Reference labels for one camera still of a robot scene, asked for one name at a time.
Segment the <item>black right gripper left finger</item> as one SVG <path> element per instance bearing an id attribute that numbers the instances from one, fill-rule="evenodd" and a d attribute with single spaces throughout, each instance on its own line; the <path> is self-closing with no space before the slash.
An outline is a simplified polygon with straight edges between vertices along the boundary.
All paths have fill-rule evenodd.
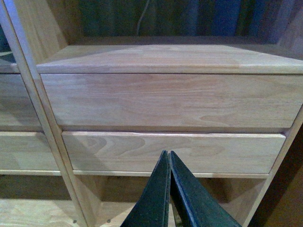
<path id="1" fill-rule="evenodd" d="M 169 217 L 169 155 L 162 151 L 143 190 L 121 226 L 167 227 Z"/>

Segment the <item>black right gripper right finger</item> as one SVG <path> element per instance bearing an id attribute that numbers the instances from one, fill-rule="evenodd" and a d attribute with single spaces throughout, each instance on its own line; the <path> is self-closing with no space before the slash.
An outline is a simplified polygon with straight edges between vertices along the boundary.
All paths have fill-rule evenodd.
<path id="1" fill-rule="evenodd" d="M 171 151 L 170 195 L 184 227 L 239 227 L 188 167 Z"/>

